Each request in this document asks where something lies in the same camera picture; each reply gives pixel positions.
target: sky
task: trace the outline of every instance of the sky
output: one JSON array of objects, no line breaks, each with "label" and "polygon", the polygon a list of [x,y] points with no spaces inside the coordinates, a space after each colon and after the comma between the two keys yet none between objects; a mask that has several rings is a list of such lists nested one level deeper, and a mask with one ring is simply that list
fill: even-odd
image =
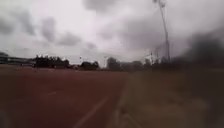
[{"label": "sky", "polygon": [[[162,0],[171,56],[197,33],[224,30],[223,0]],[[65,57],[71,63],[144,60],[164,51],[153,0],[0,0],[0,51],[17,57]]]}]

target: red running track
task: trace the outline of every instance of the red running track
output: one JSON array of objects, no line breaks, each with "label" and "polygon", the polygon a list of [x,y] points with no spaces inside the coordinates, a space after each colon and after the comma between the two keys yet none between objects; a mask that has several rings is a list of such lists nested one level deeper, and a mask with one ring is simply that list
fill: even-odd
[{"label": "red running track", "polygon": [[126,76],[0,67],[0,127],[104,128]]}]

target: grass field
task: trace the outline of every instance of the grass field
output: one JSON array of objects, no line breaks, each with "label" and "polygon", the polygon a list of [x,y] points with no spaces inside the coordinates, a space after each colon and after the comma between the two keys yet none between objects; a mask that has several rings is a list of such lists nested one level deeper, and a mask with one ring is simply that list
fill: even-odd
[{"label": "grass field", "polygon": [[126,76],[1,65],[0,127],[104,128]]},{"label": "grass field", "polygon": [[221,128],[223,76],[216,70],[134,73],[107,128]]}]

